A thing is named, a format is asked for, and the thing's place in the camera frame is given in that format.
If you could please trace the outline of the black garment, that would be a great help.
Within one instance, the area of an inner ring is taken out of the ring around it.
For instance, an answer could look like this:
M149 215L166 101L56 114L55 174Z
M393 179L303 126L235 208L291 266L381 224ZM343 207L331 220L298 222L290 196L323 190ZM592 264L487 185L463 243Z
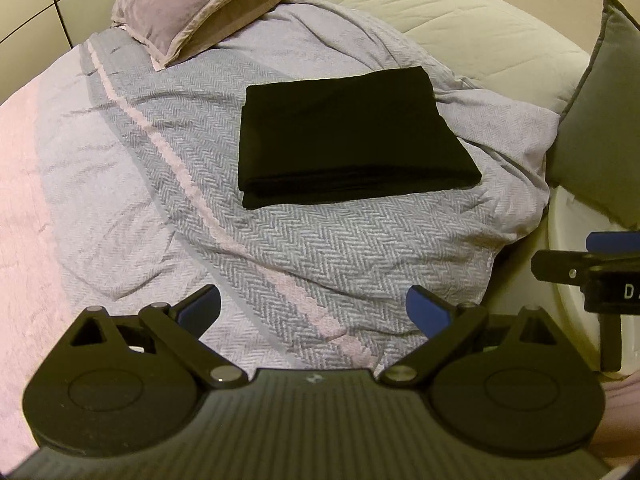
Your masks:
M246 209L472 188L481 178L421 66L246 89Z

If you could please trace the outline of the grey cushion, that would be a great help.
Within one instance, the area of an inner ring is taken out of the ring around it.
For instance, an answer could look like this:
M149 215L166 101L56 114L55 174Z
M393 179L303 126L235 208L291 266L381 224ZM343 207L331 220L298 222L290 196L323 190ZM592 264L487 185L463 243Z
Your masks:
M548 180L639 226L639 22L620 0L603 0L589 64L562 111Z

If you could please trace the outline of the grey pink herringbone duvet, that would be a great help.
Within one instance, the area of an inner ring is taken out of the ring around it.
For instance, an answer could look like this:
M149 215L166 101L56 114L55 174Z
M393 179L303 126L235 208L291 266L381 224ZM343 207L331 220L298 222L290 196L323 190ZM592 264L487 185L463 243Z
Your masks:
M248 86L411 66L430 76L479 185L243 208ZM35 451L23 391L89 306L129 314L210 283L222 313L204 340L244 370L382 370L405 356L423 340L410 286L481 300L498 252L538 226L558 121L332 3L282 3L161 72L122 29L91 36L1 107L2 469Z

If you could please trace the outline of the mauve pillow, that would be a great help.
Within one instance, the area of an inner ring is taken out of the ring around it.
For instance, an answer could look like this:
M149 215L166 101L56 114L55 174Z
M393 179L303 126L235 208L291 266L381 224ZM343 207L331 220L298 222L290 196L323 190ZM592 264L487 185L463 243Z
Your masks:
M112 24L163 70L216 46L282 0L116 0Z

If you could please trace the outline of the white wardrobe doors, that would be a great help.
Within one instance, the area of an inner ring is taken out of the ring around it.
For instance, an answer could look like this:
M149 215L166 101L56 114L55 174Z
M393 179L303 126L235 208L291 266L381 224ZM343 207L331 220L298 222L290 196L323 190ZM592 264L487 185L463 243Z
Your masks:
M1 99L111 25L115 0L1 0Z

